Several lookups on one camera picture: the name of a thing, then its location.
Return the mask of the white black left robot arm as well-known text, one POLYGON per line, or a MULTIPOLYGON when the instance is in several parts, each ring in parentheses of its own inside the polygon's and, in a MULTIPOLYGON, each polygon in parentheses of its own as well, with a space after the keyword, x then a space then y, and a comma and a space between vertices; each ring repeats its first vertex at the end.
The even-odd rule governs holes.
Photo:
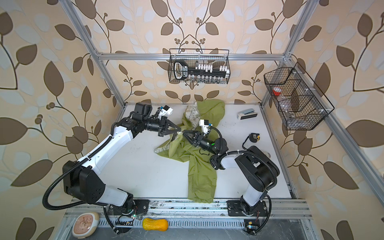
POLYGON ((136 211, 132 194, 107 186, 99 175, 114 155, 139 133, 151 131, 163 137, 180 132, 180 127, 168 119, 172 108, 159 107, 154 115, 151 114, 152 110, 152 105, 137 103, 128 117, 113 123, 110 134, 90 153, 76 162, 68 161, 63 166, 62 175, 44 193, 43 206, 51 211, 83 204, 114 206, 125 215, 136 211), (64 183, 65 193, 78 199, 78 202, 62 206, 49 203, 51 192, 60 182, 64 183))

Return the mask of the green zip-up hooded jacket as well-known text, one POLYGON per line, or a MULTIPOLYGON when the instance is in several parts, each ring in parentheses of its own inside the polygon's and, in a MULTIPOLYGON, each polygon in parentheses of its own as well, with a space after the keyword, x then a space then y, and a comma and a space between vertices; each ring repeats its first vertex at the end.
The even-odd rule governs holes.
MULTIPOLYGON (((181 130, 201 130, 200 120, 207 120, 217 127, 225 115, 225 103, 211 99, 187 106, 179 127, 181 130)), ((182 134, 171 135, 170 139, 154 152, 165 158, 189 163, 188 199, 196 203, 212 203, 214 200, 217 173, 210 163, 210 154, 192 146, 182 134)))

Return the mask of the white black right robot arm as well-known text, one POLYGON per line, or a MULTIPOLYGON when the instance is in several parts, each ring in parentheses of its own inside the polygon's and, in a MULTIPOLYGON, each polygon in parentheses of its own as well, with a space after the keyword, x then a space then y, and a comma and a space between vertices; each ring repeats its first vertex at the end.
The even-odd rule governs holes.
POLYGON ((227 201, 229 216, 260 214, 267 217, 271 210, 267 209, 263 199, 272 201, 268 192, 278 183, 279 168, 256 146, 230 151, 220 131, 215 127, 212 130, 219 135, 214 141, 209 140, 209 133, 199 131, 185 130, 183 136, 192 146, 212 154, 210 164, 215 170, 240 169, 248 181, 247 190, 239 200, 227 201))

